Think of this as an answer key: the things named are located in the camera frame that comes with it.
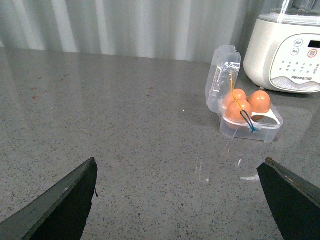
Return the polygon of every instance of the yellow string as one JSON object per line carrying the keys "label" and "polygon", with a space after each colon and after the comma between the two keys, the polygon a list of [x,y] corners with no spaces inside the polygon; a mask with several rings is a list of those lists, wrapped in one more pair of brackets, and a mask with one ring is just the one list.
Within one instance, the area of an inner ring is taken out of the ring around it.
{"label": "yellow string", "polygon": [[236,95],[234,94],[234,79],[233,79],[233,71],[230,71],[230,91],[232,93],[233,99],[235,100],[236,104],[240,108],[240,111],[242,112],[243,109],[241,107],[241,104],[238,102],[238,99],[236,98]]}

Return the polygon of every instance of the egg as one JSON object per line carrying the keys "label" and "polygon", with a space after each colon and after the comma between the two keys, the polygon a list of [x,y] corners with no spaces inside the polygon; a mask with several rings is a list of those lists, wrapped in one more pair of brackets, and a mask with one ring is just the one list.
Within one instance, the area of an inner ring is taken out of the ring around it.
{"label": "egg", "polygon": [[[250,104],[246,100],[243,100],[243,99],[238,100],[238,102],[239,102],[240,106],[242,107],[242,109],[245,110],[248,113],[249,117],[251,118],[252,109],[251,109]],[[240,123],[240,124],[246,123],[246,120],[242,117],[242,115],[240,114],[240,111],[241,111],[241,109],[239,108],[237,102],[233,101],[226,108],[224,115],[227,119],[229,119],[233,122]],[[226,124],[231,129],[236,130],[238,128],[237,125],[231,124],[229,122],[227,122]]]}
{"label": "egg", "polygon": [[[233,90],[233,94],[234,94],[234,96],[235,96],[235,98],[236,98],[237,100],[242,99],[242,100],[246,100],[246,101],[247,101],[247,95],[246,95],[245,91],[243,91],[242,89],[239,89],[239,88],[234,89],[234,90]],[[229,93],[225,96],[225,98],[223,99],[222,105],[223,105],[225,108],[227,108],[227,107],[229,106],[229,104],[232,103],[234,100],[235,100],[235,99],[234,99],[232,93],[229,92]]]}
{"label": "egg", "polygon": [[[269,112],[271,108],[271,99],[268,93],[265,91],[256,91],[248,99],[248,103],[251,105],[253,112],[257,114],[265,114]],[[256,115],[252,117],[253,121],[263,119],[264,116]]]}

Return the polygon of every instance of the gray countertop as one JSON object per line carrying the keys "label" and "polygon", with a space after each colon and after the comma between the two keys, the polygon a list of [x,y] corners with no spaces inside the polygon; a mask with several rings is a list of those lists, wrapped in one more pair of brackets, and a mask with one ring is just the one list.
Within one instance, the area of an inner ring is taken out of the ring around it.
{"label": "gray countertop", "polygon": [[284,124],[264,143],[219,132],[209,63],[0,48],[0,66],[0,222],[89,157],[83,240],[281,240],[260,182],[241,178],[272,157],[320,187],[319,93],[268,91]]}

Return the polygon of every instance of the white appliance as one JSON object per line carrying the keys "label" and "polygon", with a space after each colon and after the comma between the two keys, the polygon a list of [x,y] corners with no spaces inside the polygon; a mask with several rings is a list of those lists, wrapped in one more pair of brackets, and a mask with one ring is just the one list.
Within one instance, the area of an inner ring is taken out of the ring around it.
{"label": "white appliance", "polygon": [[320,92],[320,0],[265,0],[243,67],[264,89]]}

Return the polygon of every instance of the brand logo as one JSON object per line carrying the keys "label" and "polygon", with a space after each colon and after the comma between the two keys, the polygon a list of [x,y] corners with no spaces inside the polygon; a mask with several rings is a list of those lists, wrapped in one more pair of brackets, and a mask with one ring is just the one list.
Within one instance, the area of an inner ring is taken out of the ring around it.
{"label": "brand logo", "polygon": [[303,76],[292,76],[292,79],[299,79],[299,80],[306,80],[306,81],[311,81],[312,77],[303,77]]}

